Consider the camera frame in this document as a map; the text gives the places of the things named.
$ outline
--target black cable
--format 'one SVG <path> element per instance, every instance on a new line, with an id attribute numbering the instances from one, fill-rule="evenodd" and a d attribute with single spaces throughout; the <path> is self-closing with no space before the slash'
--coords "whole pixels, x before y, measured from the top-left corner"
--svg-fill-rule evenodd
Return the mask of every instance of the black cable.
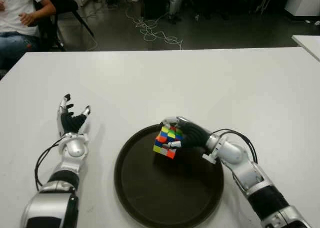
<path id="1" fill-rule="evenodd" d="M 39 177 L 38 177 L 38 172 L 39 172 L 39 167 L 41 165 L 41 163 L 43 162 L 43 160 L 46 158 L 46 156 L 49 154 L 49 152 L 51 151 L 51 149 L 53 147 L 57 147 L 59 144 L 59 142 L 61 141 L 58 140 L 56 141 L 52 146 L 50 146 L 48 149 L 46 149 L 38 158 L 36 164 L 35 164 L 35 168 L 34 168 L 34 180 L 35 180 L 35 186 L 36 186 L 36 189 L 37 191 L 39 191 L 39 185 L 42 186 L 42 183 L 40 182 L 39 180 Z"/>
<path id="2" fill-rule="evenodd" d="M 222 137 L 225 134 L 235 134 L 235 135 L 239 136 L 247 144 L 247 146 L 249 147 L 249 149 L 251 151 L 251 154 L 252 154 L 253 161 L 255 163 L 258 163 L 258 157 L 257 157 L 257 153 L 256 153 L 256 150 L 255 150 L 255 147 L 252 144 L 252 142 L 245 135 L 243 135 L 240 132 L 237 132 L 235 130 L 232 130 L 232 129 L 219 129 L 217 131 L 214 131 L 212 134 L 220 132 L 220 131 L 225 131 L 225 130 L 226 130 L 226 132 L 220 134 L 220 136 Z"/>

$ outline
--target white cable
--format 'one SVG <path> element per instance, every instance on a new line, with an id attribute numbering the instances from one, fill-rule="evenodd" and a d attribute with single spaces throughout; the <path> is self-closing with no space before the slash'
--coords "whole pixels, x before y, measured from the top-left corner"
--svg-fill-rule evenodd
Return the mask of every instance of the white cable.
<path id="1" fill-rule="evenodd" d="M 157 38 L 163 39 L 165 43 L 167 44 L 176 44 L 179 46 L 180 50 L 183 50 L 182 48 L 182 42 L 183 40 L 179 41 L 177 37 L 174 36 L 166 36 L 163 31 L 153 32 L 153 29 L 158 26 L 158 21 L 166 16 L 168 13 L 162 15 L 157 20 L 147 20 L 143 21 L 142 19 L 138 19 L 137 21 L 128 15 L 128 9 L 125 11 L 125 15 L 127 18 L 131 19 L 133 23 L 135 24 L 136 28 L 142 28 L 140 29 L 140 33 L 143 34 L 143 39 L 147 42 L 152 42 L 156 40 Z"/>
<path id="2" fill-rule="evenodd" d="M 92 50 L 94 50 L 94 49 L 96 49 L 98 47 L 98 42 L 94 39 L 94 37 L 91 36 L 91 38 L 95 42 L 95 45 L 92 48 L 87 49 L 86 52 L 87 51 L 92 51 Z"/>

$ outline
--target yellow sticker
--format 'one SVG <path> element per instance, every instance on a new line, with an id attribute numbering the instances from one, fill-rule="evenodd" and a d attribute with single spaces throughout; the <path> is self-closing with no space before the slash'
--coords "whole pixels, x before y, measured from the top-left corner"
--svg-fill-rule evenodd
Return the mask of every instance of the yellow sticker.
<path id="1" fill-rule="evenodd" d="M 161 131 L 164 132 L 164 133 L 168 133 L 169 129 L 167 127 L 165 127 L 165 126 L 162 126 Z"/>
<path id="2" fill-rule="evenodd" d="M 168 133 L 168 137 L 175 139 L 176 135 L 174 133 Z"/>
<path id="3" fill-rule="evenodd" d="M 153 151 L 157 153 L 161 153 L 161 147 L 154 145 L 153 146 Z"/>

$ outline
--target gray floor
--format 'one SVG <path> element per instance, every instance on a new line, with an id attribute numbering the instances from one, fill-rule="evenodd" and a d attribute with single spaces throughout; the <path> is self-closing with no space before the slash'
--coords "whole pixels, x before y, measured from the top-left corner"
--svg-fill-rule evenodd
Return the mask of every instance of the gray floor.
<path id="1" fill-rule="evenodd" d="M 132 20 L 126 17 L 126 10 L 133 17 L 140 14 L 140 5 L 121 2 L 119 7 L 109 10 L 104 2 L 90 1 L 79 10 L 95 35 L 95 51 L 132 50 L 177 50 L 178 45 L 166 44 L 162 39 L 146 42 Z M 167 36 L 183 40 L 183 49 L 226 49 L 226 48 L 266 48 L 295 47 L 292 35 L 320 35 L 320 27 L 312 23 L 292 21 L 284 15 L 231 15 L 224 21 L 218 14 L 210 20 L 194 19 L 192 9 L 184 9 L 182 21 L 169 24 L 166 18 L 158 22 L 153 31 L 164 31 Z M 60 39 L 67 51 L 85 51 L 95 46 L 86 29 L 72 14 L 59 18 Z"/>

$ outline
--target round tray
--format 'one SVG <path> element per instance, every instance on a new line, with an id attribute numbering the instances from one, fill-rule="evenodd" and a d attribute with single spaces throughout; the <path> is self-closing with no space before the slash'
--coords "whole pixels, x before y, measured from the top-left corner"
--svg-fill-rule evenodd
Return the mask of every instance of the round tray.
<path id="1" fill-rule="evenodd" d="M 180 149 L 174 159 L 155 153 L 159 125 L 123 146 L 114 170 L 115 189 L 126 211 L 148 227 L 193 227 L 217 207 L 224 187 L 221 163 L 202 158 L 204 149 Z"/>

